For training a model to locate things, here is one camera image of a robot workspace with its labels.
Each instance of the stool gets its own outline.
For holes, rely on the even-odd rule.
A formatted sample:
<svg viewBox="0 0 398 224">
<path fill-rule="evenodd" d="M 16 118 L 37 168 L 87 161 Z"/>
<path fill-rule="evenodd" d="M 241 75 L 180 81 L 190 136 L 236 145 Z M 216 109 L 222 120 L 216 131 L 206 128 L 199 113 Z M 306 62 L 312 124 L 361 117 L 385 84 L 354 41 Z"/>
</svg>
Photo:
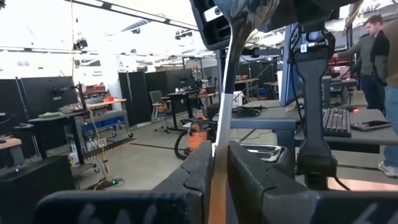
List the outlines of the stool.
<svg viewBox="0 0 398 224">
<path fill-rule="evenodd" d="M 14 167 L 25 163 L 25 157 L 21 149 L 21 140 L 17 138 L 4 139 L 0 143 L 0 154 L 6 167 Z"/>
</svg>

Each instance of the smartphone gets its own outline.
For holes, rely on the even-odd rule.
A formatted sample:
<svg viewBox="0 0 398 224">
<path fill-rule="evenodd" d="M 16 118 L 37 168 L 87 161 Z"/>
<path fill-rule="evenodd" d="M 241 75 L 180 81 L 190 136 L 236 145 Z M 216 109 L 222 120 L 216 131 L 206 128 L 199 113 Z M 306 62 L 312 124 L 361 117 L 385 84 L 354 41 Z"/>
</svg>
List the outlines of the smartphone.
<svg viewBox="0 0 398 224">
<path fill-rule="evenodd" d="M 391 126 L 392 126 L 392 123 L 387 122 L 387 121 L 368 121 L 368 122 L 362 122 L 362 123 L 351 125 L 351 127 L 353 129 L 356 129 L 359 131 L 373 131 L 373 130 L 378 130 L 378 129 L 382 129 L 382 128 L 388 128 Z"/>
</svg>

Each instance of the black desk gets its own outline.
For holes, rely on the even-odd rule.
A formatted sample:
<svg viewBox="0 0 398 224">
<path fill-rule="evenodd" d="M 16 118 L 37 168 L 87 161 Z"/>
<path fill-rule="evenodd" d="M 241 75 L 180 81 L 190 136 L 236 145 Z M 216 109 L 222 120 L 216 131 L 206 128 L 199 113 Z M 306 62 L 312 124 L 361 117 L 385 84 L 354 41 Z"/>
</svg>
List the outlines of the black desk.
<svg viewBox="0 0 398 224">
<path fill-rule="evenodd" d="M 89 168 L 96 167 L 95 164 L 85 164 L 85 158 L 83 156 L 83 151 L 81 150 L 81 145 L 83 142 L 80 142 L 80 139 L 77 137 L 78 130 L 77 130 L 77 125 L 76 125 L 76 121 L 75 121 L 75 117 L 79 116 L 79 115 L 82 115 L 82 112 L 62 114 L 60 116 L 54 116 L 54 117 L 50 117 L 50 118 L 35 118 L 35 119 L 28 120 L 28 122 L 30 122 L 34 125 L 34 128 L 33 128 L 34 134 L 38 130 L 52 126 L 52 125 L 62 125 L 62 126 L 70 125 L 72 134 L 74 136 L 74 143 L 76 146 L 76 151 L 77 151 L 79 163 L 80 163 L 80 166 L 73 167 L 74 169 L 72 169 L 72 171 L 75 175 L 77 175 L 83 171 L 86 171 Z M 40 146 L 42 141 L 44 141 L 44 139 L 41 139 L 41 138 L 36 139 L 37 148 L 40 152 L 42 159 L 46 159 L 47 153 L 46 153 L 46 151 L 43 151 L 43 148 Z"/>
<path fill-rule="evenodd" d="M 180 92 L 180 93 L 169 93 L 166 98 L 162 97 L 163 100 L 170 100 L 170 105 L 172 108 L 174 128 L 167 128 L 167 129 L 172 130 L 172 131 L 183 131 L 182 129 L 179 129 L 178 125 L 177 125 L 174 101 L 183 100 L 185 102 L 185 105 L 187 106 L 188 117 L 193 118 L 192 106 L 191 106 L 191 101 L 190 101 L 189 96 L 194 93 L 196 93 L 196 91 L 185 91 L 185 92 Z"/>
</svg>

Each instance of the power strip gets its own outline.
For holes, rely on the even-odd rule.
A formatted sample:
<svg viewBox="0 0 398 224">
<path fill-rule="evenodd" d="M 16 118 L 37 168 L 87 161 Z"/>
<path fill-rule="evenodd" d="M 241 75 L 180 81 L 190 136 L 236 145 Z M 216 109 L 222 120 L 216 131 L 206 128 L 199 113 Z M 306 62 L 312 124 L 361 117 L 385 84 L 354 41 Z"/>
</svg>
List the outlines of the power strip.
<svg viewBox="0 0 398 224">
<path fill-rule="evenodd" d="M 103 189 L 105 189 L 107 187 L 114 186 L 114 185 L 116 185 L 118 183 L 119 183 L 119 181 L 117 181 L 116 179 L 108 180 L 108 181 L 103 182 L 101 184 L 93 184 L 93 185 L 87 187 L 86 190 L 94 190 L 94 189 L 95 190 L 103 190 Z"/>
</svg>

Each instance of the monitor stand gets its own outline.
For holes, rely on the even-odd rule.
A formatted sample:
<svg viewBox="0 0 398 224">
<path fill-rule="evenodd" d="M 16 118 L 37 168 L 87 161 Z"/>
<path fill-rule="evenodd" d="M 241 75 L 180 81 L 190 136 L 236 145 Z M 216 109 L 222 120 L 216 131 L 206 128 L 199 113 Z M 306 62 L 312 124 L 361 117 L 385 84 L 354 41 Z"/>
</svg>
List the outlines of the monitor stand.
<svg viewBox="0 0 398 224">
<path fill-rule="evenodd" d="M 336 176 L 337 161 L 323 138 L 322 76 L 328 66 L 326 47 L 295 54 L 298 74 L 304 82 L 304 136 L 297 158 L 298 173 L 313 190 L 328 190 L 327 178 Z"/>
</svg>

